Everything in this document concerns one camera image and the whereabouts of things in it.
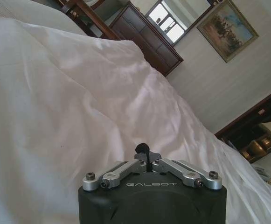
logo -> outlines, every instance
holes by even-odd
[[[155,187],[155,186],[170,186],[170,185],[177,185],[177,183],[127,183],[126,186],[128,187],[136,187],[136,186],[147,186],[147,187]]]

landscape painting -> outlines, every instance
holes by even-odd
[[[198,29],[226,62],[258,38],[230,0],[220,3]]]

bed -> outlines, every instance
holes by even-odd
[[[226,223],[271,223],[271,186],[133,42],[88,37],[60,12],[0,0],[0,224],[79,223],[84,174],[132,159],[141,142],[218,171]]]

wooden dresser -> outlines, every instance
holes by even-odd
[[[134,41],[152,67],[167,76],[183,59],[146,17],[128,3],[110,28],[123,40]]]

mirror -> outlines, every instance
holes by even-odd
[[[175,45],[221,0],[159,0],[146,14],[162,35]]]

